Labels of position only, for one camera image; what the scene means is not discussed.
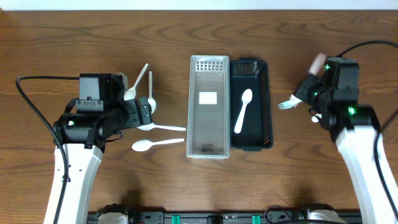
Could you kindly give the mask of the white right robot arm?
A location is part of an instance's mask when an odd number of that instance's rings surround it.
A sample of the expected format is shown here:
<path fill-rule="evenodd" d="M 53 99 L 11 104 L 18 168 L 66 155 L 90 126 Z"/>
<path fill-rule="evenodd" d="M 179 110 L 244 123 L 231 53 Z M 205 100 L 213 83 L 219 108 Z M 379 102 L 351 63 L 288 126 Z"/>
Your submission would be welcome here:
<path fill-rule="evenodd" d="M 293 96 L 310 105 L 312 121 L 329 131 L 351 177 L 364 223 L 397 223 L 397 184 L 372 106 L 358 104 L 358 79 L 309 73 Z"/>

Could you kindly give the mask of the white plastic fork hidden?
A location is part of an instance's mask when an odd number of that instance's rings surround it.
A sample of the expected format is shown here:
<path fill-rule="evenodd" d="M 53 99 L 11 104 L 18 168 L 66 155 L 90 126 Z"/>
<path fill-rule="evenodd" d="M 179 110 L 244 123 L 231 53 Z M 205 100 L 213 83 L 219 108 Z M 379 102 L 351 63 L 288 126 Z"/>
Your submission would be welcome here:
<path fill-rule="evenodd" d="M 312 116 L 312 122 L 313 123 L 317 123 L 317 122 L 319 122 L 319 120 L 321 120 L 321 118 L 322 118 L 322 115 L 317 113 L 317 114 Z"/>

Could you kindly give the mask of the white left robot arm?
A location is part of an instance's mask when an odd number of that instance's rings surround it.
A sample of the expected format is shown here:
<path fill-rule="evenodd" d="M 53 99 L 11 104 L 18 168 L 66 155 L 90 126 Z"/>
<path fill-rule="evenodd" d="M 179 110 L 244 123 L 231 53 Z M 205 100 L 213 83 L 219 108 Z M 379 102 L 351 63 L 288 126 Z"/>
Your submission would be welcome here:
<path fill-rule="evenodd" d="M 85 223 L 106 144 L 123 130 L 152 121 L 146 97 L 71 100 L 54 124 L 55 170 L 45 223 Z"/>

